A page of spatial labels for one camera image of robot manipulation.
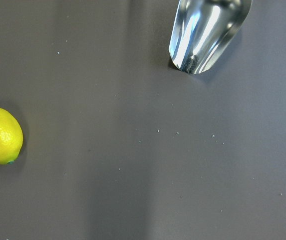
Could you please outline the yellow lemon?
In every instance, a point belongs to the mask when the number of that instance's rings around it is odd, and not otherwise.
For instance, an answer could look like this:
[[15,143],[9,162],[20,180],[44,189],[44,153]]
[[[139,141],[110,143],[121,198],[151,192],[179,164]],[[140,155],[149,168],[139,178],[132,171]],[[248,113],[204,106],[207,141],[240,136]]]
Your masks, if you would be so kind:
[[0,108],[0,165],[17,159],[23,144],[23,133],[18,121],[8,111]]

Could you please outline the silver metal scoop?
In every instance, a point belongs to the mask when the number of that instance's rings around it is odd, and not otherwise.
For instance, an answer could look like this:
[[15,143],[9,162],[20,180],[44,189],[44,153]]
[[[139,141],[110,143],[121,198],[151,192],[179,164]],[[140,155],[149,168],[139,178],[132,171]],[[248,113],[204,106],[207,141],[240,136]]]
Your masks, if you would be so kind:
[[169,43],[174,66],[187,74],[209,70],[240,30],[250,0],[181,0]]

